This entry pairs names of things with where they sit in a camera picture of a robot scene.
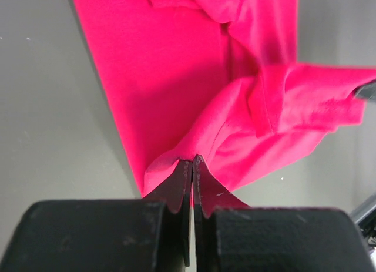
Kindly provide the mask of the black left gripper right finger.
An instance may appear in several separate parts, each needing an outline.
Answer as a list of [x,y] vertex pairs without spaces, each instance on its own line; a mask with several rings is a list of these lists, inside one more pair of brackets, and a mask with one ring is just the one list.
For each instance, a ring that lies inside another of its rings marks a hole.
[[250,207],[192,163],[197,271],[374,271],[355,223],[341,210]]

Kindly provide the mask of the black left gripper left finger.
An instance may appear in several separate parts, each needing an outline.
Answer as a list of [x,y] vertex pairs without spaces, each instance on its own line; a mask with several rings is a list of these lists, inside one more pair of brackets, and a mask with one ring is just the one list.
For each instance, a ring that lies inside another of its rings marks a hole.
[[2,271],[185,271],[192,163],[142,199],[45,200],[22,216]]

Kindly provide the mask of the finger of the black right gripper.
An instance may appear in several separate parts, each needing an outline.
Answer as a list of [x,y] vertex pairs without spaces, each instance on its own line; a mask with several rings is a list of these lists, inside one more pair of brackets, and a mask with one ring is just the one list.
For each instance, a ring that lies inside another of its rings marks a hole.
[[354,96],[368,102],[376,102],[376,80],[357,87],[354,90]]

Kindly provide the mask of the pink t shirt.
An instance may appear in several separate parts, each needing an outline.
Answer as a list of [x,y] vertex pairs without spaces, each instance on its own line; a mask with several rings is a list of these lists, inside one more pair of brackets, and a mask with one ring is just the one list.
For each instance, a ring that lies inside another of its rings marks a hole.
[[233,191],[358,125],[374,68],[297,59],[298,0],[73,0],[142,196],[201,155]]

